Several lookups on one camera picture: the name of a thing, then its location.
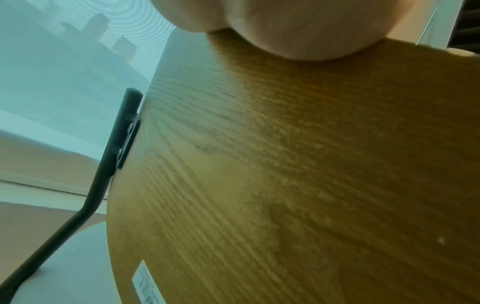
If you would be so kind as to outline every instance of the black metal leg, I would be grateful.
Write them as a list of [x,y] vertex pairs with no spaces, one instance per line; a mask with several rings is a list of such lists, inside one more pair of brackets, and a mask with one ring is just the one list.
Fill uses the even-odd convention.
[[18,287],[34,274],[98,209],[115,170],[123,165],[140,126],[137,110],[142,97],[142,93],[138,90],[126,90],[83,207],[0,285],[0,304],[10,304]]

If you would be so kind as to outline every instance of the wooden seat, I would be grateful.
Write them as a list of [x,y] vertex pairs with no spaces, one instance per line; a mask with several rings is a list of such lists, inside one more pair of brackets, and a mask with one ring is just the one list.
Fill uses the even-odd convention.
[[109,191],[124,304],[480,302],[480,60],[326,63],[176,30]]

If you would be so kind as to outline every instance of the hazy sky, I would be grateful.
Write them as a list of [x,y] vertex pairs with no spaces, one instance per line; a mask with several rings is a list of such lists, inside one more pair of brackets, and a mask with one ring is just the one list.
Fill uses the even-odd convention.
[[[43,10],[49,0],[27,0]],[[88,20],[97,13],[110,19],[107,32],[101,43],[111,48],[125,36],[138,47],[130,65],[148,80],[157,68],[165,43],[174,26],[163,18],[149,0],[53,0],[60,12],[52,20],[51,30],[64,30],[61,22],[69,22],[82,29]]]

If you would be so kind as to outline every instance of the sheer curtain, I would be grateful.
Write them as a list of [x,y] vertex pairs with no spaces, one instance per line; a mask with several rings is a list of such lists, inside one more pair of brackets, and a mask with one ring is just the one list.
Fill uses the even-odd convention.
[[0,0],[0,131],[100,159],[173,28],[149,0]]

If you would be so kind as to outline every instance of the bare skin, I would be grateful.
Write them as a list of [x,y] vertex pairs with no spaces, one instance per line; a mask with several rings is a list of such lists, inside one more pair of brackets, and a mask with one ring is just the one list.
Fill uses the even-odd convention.
[[422,0],[152,0],[190,32],[232,28],[253,45],[296,60],[330,60],[387,36]]

